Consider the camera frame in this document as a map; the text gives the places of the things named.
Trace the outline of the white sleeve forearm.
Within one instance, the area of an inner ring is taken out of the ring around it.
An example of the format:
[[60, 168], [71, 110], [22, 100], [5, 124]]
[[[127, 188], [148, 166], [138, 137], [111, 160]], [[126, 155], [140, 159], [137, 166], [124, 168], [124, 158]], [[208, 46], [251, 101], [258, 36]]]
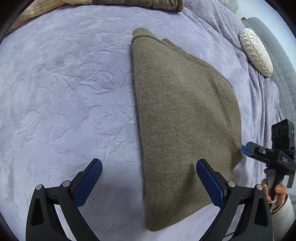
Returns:
[[274, 205], [271, 219], [274, 240], [282, 240], [295, 221], [295, 212], [288, 194], [281, 205]]

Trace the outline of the right hand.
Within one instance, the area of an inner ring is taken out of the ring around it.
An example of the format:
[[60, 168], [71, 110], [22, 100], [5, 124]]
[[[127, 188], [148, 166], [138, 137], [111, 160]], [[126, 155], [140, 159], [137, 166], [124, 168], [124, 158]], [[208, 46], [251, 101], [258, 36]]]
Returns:
[[265, 168], [264, 173], [267, 179], [262, 180], [261, 185], [266, 194], [267, 202], [273, 205], [276, 209], [284, 205], [287, 196], [287, 187], [283, 185], [283, 175], [276, 174], [274, 180], [271, 182], [270, 176], [274, 174], [273, 169]]

